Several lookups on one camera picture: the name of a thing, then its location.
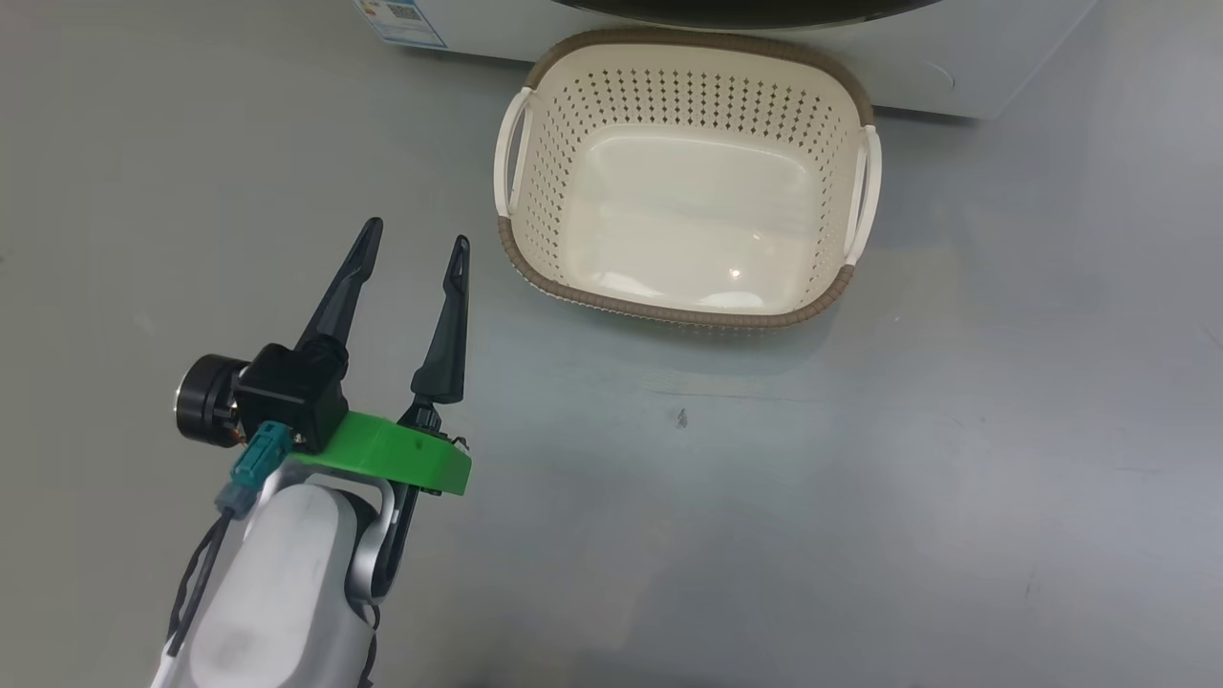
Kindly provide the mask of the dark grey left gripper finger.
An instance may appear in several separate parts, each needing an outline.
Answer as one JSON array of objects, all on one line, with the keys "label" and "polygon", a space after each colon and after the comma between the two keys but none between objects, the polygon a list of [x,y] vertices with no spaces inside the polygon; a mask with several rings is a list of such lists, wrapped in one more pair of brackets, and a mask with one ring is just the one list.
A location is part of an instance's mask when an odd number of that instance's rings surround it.
[{"label": "dark grey left gripper finger", "polygon": [[470,318],[470,240],[456,236],[442,276],[440,318],[422,367],[412,378],[415,404],[455,404],[464,400]]},{"label": "dark grey left gripper finger", "polygon": [[294,351],[309,358],[349,357],[349,336],[353,315],[364,284],[375,270],[383,240],[382,218],[371,218],[353,240],[349,255],[341,262],[309,325],[301,334]]}]

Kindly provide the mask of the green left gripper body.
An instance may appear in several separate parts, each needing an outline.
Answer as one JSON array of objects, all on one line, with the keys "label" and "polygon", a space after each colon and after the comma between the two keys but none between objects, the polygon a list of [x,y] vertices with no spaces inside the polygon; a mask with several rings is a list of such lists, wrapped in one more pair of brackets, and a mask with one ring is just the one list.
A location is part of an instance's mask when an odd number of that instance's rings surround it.
[{"label": "green left gripper body", "polygon": [[214,447],[243,444],[235,488],[257,492],[289,458],[306,466],[464,495],[471,458],[451,440],[351,411],[345,358],[203,356],[181,379],[174,414],[183,437]]}]

